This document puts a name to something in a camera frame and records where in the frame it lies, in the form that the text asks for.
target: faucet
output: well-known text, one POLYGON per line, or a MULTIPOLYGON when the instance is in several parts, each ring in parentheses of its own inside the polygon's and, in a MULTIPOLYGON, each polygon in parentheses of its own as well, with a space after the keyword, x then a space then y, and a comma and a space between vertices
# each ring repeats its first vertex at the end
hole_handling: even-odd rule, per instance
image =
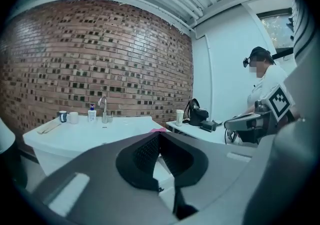
POLYGON ((98 106, 100 107, 101 102, 104 100, 104 109, 103 109, 103 114, 102 114, 102 123, 106 124, 107 121, 107 97, 104 95, 100 98, 98 101, 98 106))

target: brick wall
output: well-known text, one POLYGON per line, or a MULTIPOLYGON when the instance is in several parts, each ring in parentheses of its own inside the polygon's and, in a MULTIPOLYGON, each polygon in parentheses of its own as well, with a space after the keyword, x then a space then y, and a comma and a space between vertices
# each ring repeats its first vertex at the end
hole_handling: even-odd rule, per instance
POLYGON ((0 116, 17 135, 59 110, 87 115, 102 95, 108 113, 164 125, 192 97, 191 39, 130 5, 47 3, 15 17, 0 41, 0 116))

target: white sink counter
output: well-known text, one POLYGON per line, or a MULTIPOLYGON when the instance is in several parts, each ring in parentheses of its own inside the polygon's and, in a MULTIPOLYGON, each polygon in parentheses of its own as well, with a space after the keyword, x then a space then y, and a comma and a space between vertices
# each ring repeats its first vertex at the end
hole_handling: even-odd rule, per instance
POLYGON ((33 148, 46 175, 91 148, 162 128, 151 116, 114 117, 112 123, 102 123, 102 117, 88 122, 87 116, 79 115, 78 124, 65 122, 48 133, 39 134, 37 131, 48 123, 23 135, 25 144, 33 148))

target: white shirt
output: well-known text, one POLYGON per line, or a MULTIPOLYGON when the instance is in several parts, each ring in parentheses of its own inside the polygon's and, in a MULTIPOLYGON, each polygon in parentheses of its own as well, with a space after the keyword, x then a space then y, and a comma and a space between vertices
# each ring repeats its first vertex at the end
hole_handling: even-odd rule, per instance
POLYGON ((264 76, 259 80, 251 94, 248 96, 247 105, 250 108, 257 100, 265 96, 271 88, 284 82, 288 77, 287 73, 278 65, 270 65, 264 76))

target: soap dispenser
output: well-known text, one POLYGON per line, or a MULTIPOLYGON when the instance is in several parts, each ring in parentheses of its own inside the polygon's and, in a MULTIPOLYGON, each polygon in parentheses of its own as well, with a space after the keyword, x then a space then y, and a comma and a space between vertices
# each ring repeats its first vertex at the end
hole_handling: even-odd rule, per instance
POLYGON ((88 110, 88 120, 89 122, 93 122, 96 120, 97 117, 97 111, 94 108, 94 105, 91 104, 90 110, 88 110))

